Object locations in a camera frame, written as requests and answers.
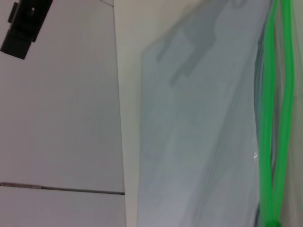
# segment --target plastic bag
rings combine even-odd
[[[278,13],[278,17],[276,16],[277,8],[280,9],[278,10],[278,13],[280,12],[282,15],[280,15],[280,17]],[[285,189],[294,98],[294,52],[291,15],[291,1],[281,0],[279,2],[278,0],[273,0],[264,34],[264,75],[259,137],[259,170],[260,211],[262,225],[265,227],[281,226],[280,215]],[[282,31],[283,33],[283,35],[276,36],[276,47],[274,42],[275,31]],[[279,53],[279,51],[281,53],[281,50],[283,50],[284,53],[280,54],[279,59],[277,53]],[[276,65],[285,67],[283,70],[277,70]],[[277,84],[281,84],[282,79],[281,76],[277,76],[279,74],[284,74],[284,87],[280,86],[280,89],[277,90]],[[283,93],[282,98],[279,96],[279,91]],[[279,105],[280,99],[283,100],[282,106]],[[278,121],[273,122],[275,115]],[[275,135],[278,135],[277,143],[273,143],[276,137]],[[273,163],[270,160],[273,153],[273,144],[277,144],[274,169]]]
[[[202,3],[142,58],[138,227],[252,227],[254,72],[269,1]]]
[[[289,141],[288,163],[285,182],[284,204],[281,214],[283,226],[297,227],[303,223],[303,29],[302,29],[302,10],[303,1],[292,1],[293,4],[293,44],[294,44],[294,103],[291,124],[291,134]],[[282,36],[281,29],[276,29],[275,38],[278,40]],[[277,64],[277,70],[283,71],[283,64]],[[285,73],[280,74],[281,87],[284,87]]]

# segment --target white wall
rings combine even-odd
[[[123,192],[116,67],[100,0],[54,0],[24,61],[0,52],[0,182]]]
[[[2,227],[124,227],[124,196],[0,188]]]

